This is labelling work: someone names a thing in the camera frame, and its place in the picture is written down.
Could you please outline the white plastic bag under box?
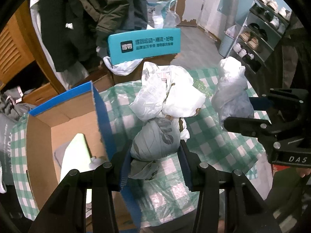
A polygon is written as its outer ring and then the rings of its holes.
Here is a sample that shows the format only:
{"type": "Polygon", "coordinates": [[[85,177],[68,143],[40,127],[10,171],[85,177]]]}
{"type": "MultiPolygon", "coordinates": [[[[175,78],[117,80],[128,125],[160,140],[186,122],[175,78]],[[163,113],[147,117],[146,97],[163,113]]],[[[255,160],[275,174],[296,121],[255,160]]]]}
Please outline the white plastic bag under box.
{"type": "Polygon", "coordinates": [[[131,74],[143,61],[143,59],[135,59],[133,61],[127,61],[120,64],[113,65],[111,58],[108,56],[103,57],[103,62],[105,66],[110,70],[114,75],[118,76],[127,76],[131,74]]]}

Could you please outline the wooden louvered cabinet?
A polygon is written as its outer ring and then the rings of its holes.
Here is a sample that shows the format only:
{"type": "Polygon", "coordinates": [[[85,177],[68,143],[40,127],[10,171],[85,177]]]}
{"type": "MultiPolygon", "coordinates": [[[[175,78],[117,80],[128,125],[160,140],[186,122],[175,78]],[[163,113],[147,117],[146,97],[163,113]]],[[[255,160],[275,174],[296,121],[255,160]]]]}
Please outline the wooden louvered cabinet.
{"type": "Polygon", "coordinates": [[[1,30],[1,92],[20,86],[22,102],[40,105],[65,92],[32,25],[24,1],[1,30]]]}

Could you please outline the green sparkly cloth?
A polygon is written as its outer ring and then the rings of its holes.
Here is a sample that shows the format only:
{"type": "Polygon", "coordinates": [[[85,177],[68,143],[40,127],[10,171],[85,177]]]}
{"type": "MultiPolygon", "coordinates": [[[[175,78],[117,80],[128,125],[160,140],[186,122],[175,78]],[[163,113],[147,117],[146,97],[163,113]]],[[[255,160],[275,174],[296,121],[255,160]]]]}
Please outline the green sparkly cloth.
{"type": "Polygon", "coordinates": [[[206,97],[211,97],[213,95],[211,89],[207,87],[201,80],[194,79],[193,80],[193,87],[196,88],[201,93],[205,94],[206,97]]]}

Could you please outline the metal shoe rack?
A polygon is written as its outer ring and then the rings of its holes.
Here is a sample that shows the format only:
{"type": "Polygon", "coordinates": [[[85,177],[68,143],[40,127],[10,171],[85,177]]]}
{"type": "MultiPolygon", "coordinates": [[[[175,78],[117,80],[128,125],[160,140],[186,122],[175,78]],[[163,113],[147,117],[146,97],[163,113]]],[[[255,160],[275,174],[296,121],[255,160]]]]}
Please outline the metal shoe rack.
{"type": "Polygon", "coordinates": [[[227,56],[232,56],[256,74],[274,51],[289,25],[292,11],[276,0],[253,0],[227,56]]]}

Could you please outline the blue white plastic bags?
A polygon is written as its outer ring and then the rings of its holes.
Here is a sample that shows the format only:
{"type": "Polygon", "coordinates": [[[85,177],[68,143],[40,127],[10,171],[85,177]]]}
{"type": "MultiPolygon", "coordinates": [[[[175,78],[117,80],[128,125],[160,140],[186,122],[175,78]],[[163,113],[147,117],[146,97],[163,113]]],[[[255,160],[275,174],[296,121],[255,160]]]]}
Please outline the blue white plastic bags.
{"type": "Polygon", "coordinates": [[[148,26],[151,28],[176,28],[180,17],[176,13],[178,0],[146,0],[148,26]]]}

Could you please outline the light blue trash bin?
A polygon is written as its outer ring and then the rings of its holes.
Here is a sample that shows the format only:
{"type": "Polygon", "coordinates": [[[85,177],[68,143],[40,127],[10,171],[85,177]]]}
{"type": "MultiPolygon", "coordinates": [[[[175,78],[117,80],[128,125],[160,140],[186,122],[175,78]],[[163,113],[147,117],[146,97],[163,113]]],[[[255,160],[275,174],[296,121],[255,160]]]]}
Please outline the light blue trash bin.
{"type": "Polygon", "coordinates": [[[226,57],[235,40],[236,25],[231,26],[224,31],[224,37],[220,43],[218,52],[222,57],[226,57]]]}

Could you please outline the white plastic bag bundle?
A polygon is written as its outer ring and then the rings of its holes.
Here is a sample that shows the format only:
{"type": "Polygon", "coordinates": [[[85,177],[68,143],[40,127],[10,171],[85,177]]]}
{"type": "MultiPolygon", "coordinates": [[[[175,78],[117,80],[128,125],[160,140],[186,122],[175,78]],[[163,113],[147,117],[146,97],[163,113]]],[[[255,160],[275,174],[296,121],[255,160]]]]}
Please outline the white plastic bag bundle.
{"type": "Polygon", "coordinates": [[[130,104],[143,121],[130,149],[131,179],[153,179],[160,161],[190,138],[185,119],[198,115],[207,98],[193,87],[193,80],[181,66],[144,63],[142,87],[130,104]]]}

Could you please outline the grey clothes pile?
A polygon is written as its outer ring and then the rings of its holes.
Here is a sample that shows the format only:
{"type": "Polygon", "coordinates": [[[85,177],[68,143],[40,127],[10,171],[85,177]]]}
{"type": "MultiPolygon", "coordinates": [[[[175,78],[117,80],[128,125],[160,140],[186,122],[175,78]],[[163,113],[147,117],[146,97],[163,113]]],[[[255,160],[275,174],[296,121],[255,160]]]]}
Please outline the grey clothes pile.
{"type": "Polygon", "coordinates": [[[23,96],[20,86],[1,93],[1,113],[18,121],[25,113],[36,108],[33,104],[23,103],[23,96]]]}

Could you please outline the teal shoe box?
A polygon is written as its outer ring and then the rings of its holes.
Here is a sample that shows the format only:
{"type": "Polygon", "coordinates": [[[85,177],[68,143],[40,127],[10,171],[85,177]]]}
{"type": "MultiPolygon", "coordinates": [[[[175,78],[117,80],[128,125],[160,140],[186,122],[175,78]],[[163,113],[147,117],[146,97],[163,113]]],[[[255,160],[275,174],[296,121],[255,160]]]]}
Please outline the teal shoe box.
{"type": "Polygon", "coordinates": [[[112,65],[135,59],[177,54],[180,52],[180,43],[179,28],[135,30],[113,34],[108,38],[112,65]]]}

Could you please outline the blue cardboard storage box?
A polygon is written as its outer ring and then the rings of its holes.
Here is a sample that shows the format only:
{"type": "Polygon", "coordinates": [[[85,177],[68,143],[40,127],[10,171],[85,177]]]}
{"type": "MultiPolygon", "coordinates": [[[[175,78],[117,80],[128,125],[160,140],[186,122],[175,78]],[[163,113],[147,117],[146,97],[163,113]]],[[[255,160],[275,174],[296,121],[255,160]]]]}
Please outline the blue cardboard storage box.
{"type": "Polygon", "coordinates": [[[117,148],[107,108],[92,82],[31,110],[26,126],[27,176],[39,209],[30,232],[118,232],[141,211],[126,186],[131,142],[117,148]]]}

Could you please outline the grey green cloth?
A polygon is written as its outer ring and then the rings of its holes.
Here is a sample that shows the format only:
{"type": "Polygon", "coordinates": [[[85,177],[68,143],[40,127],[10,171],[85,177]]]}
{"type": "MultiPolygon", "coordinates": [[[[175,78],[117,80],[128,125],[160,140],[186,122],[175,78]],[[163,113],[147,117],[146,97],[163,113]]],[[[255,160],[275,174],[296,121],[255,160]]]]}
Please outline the grey green cloth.
{"type": "Polygon", "coordinates": [[[73,169],[83,173],[107,162],[105,157],[91,156],[85,135],[82,133],[76,134],[70,142],[66,142],[54,151],[54,159],[60,166],[60,182],[73,169]]]}

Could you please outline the green white checkered tablecloth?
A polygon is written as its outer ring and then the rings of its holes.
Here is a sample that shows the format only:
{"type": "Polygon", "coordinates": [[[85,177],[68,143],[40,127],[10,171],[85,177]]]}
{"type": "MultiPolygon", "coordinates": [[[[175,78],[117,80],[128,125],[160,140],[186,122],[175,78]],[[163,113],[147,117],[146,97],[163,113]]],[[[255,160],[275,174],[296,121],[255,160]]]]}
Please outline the green white checkered tablecloth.
{"type": "MultiPolygon", "coordinates": [[[[92,156],[110,159],[141,130],[142,121],[132,112],[141,82],[118,84],[99,93],[82,84],[41,104],[24,115],[12,130],[11,162],[14,186],[23,214],[34,220],[56,189],[60,168],[53,153],[78,133],[85,136],[92,156]]],[[[187,147],[215,169],[240,169],[254,178],[251,168],[264,149],[255,138],[223,131],[218,115],[206,100],[197,116],[186,119],[187,147]]],[[[136,227],[158,226],[197,207],[198,193],[185,186],[176,155],[163,159],[152,180],[127,181],[113,195],[120,226],[127,220],[136,227]]]]}

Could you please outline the grey printed tote bag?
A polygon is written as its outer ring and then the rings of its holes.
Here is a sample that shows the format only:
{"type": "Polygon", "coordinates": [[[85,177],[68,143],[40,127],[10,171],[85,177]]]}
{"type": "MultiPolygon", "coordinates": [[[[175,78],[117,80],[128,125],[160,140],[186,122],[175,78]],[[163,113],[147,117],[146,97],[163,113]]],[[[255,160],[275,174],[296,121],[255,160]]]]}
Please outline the grey printed tote bag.
{"type": "Polygon", "coordinates": [[[1,113],[0,117],[0,146],[1,146],[1,194],[7,192],[7,185],[14,185],[11,159],[10,159],[10,143],[12,140],[12,127],[15,120],[10,119],[1,113]]]}

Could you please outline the hanging dark jackets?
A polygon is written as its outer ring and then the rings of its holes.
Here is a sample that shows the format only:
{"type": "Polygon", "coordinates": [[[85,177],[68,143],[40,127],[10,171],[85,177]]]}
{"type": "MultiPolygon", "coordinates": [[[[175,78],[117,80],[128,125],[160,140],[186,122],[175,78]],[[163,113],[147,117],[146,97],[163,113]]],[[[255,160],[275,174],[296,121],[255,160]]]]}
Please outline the hanging dark jackets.
{"type": "Polygon", "coordinates": [[[145,30],[146,0],[38,0],[42,41],[55,70],[76,63],[87,70],[100,65],[96,52],[108,53],[112,34],[145,30]]]}

